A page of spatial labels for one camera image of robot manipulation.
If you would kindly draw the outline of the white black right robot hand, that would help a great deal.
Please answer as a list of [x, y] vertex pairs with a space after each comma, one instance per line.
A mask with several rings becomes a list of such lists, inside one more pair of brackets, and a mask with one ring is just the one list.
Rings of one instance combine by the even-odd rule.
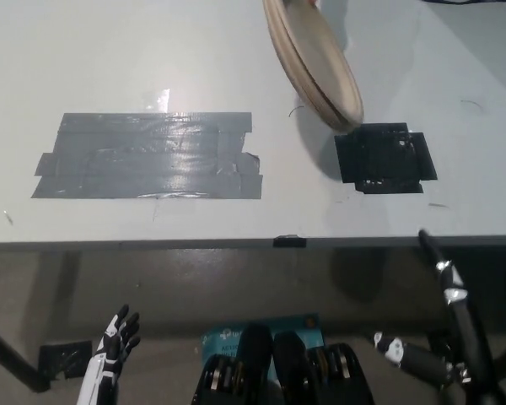
[[397, 369], [434, 388], [460, 386], [467, 404], [506, 404], [485, 328], [460, 272], [425, 229], [418, 231], [418, 240], [448, 312], [448, 355], [441, 357], [384, 332], [373, 335], [374, 348]]

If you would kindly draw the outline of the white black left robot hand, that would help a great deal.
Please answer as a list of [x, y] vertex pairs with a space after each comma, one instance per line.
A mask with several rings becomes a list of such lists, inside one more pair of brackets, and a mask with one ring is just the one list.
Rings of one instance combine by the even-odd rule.
[[86, 369], [77, 405], [114, 405], [119, 379], [132, 350], [140, 343], [138, 312], [123, 305], [112, 317]]

